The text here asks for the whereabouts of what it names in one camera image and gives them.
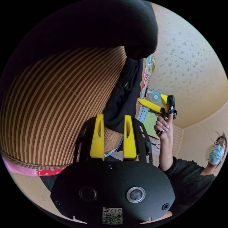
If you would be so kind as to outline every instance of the person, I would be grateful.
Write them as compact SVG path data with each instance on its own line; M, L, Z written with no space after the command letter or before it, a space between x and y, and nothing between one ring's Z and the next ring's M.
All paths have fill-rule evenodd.
M202 167L194 161L177 159L172 155L173 114L170 114L166 120L158 116L154 129L162 131L159 136L161 141L159 168L172 184L176 198L170 211L173 216L178 216L192 206L213 183L215 179L213 172L224 158L227 139L224 133L217 138L207 166Z

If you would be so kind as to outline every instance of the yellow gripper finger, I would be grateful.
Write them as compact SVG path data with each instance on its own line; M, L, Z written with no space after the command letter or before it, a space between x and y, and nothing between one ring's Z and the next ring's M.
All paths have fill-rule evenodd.
M123 133L123 159L135 159L136 156L137 153L131 116L125 115Z
M90 149L91 158L102 158L105 160L105 149L104 149L104 115L99 114L96 118L93 139Z

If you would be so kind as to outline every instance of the patterned ceiling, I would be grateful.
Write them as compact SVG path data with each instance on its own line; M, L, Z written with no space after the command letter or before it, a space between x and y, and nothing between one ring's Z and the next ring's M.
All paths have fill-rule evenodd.
M190 23L152 5L159 35L149 90L175 96L175 125L185 128L209 117L228 100L226 73L213 48Z

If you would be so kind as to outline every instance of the blue surgical mask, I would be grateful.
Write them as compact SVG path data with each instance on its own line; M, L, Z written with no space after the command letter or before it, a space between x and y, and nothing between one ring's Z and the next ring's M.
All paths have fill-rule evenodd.
M218 164L223 156L223 152L224 152L224 149L221 145L218 145L217 147L214 146L210 152L209 162L212 165Z

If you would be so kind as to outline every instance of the label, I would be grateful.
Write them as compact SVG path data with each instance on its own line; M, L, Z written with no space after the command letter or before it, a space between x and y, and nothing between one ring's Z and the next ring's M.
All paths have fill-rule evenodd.
M122 208L108 208L103 207L102 212L103 224L123 224L123 210Z

